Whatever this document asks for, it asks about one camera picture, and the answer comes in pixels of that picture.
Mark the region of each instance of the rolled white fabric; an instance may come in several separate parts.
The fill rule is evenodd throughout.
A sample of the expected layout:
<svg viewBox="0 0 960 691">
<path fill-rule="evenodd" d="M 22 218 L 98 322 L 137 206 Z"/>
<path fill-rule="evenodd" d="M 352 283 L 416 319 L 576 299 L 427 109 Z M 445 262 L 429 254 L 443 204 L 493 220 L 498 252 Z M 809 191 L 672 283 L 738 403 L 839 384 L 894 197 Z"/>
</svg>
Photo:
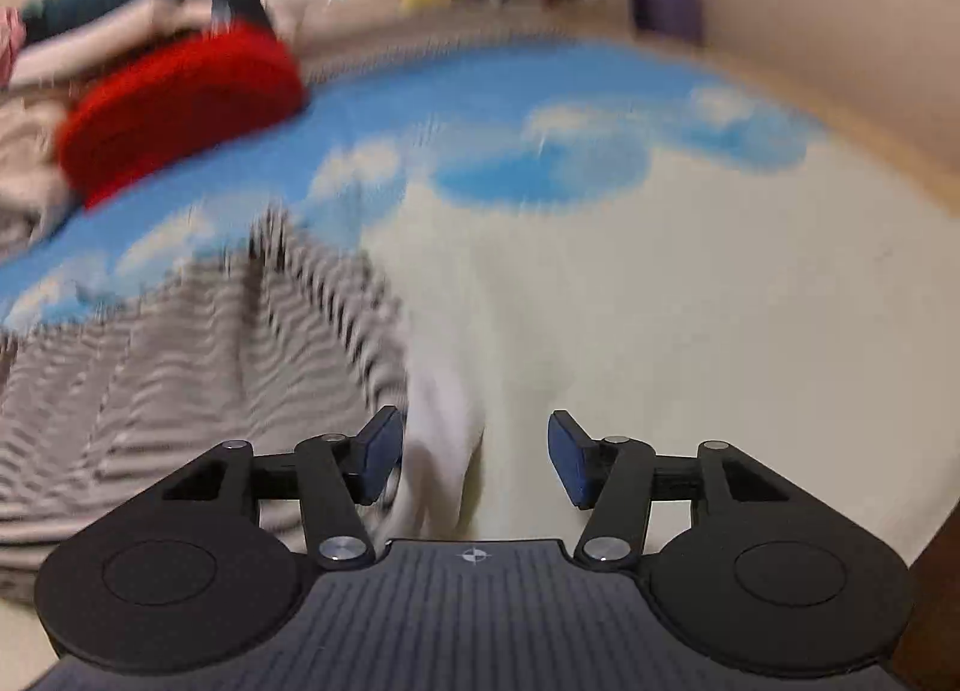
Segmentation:
<svg viewBox="0 0 960 691">
<path fill-rule="evenodd" d="M 92 23 L 26 47 L 10 87 L 65 79 L 189 28 L 208 28 L 213 0 L 132 0 Z"/>
<path fill-rule="evenodd" d="M 0 107 L 0 263 L 51 234 L 73 206 L 54 162 L 66 108 L 54 101 Z"/>
</svg>

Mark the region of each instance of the metal screw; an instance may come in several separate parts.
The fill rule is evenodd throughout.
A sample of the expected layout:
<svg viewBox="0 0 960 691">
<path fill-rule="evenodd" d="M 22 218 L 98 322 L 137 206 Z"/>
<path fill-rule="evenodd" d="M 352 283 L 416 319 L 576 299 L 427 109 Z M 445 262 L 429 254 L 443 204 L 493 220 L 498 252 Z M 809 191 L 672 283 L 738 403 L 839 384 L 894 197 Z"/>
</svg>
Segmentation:
<svg viewBox="0 0 960 691">
<path fill-rule="evenodd" d="M 595 561 L 618 561 L 630 555 L 630 543 L 618 536 L 594 536 L 584 552 Z"/>
<path fill-rule="evenodd" d="M 367 543 L 356 536 L 331 536 L 320 542 L 320 555 L 331 561 L 352 561 L 367 552 Z"/>
</svg>

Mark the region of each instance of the bed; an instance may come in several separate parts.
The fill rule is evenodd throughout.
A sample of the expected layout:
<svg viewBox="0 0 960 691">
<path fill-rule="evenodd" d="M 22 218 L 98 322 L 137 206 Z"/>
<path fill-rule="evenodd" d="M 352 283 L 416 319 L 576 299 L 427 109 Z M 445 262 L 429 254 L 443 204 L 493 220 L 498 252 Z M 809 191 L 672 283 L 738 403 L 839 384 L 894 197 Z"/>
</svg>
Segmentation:
<svg viewBox="0 0 960 691">
<path fill-rule="evenodd" d="M 575 540 L 546 455 L 566 408 L 661 454 L 733 442 L 912 560 L 960 474 L 956 209 L 738 81 L 549 36 L 322 67 L 301 117 L 2 266 L 7 336 L 102 324 L 282 223 L 325 260 L 361 251 L 364 288 L 397 300 L 408 447 L 381 541 Z M 651 548 L 686 514 L 658 504 Z"/>
</svg>

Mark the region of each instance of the red cushion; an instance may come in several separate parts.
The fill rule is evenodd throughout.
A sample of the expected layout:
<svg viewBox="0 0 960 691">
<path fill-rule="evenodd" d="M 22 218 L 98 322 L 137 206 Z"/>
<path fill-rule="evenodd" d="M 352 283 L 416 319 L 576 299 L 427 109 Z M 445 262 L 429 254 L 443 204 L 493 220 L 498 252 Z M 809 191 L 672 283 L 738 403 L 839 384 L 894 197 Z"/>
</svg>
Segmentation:
<svg viewBox="0 0 960 691">
<path fill-rule="evenodd" d="M 59 163 L 90 208 L 176 160 L 304 106 L 296 61 L 238 25 L 176 42 L 108 76 L 61 127 Z"/>
</svg>

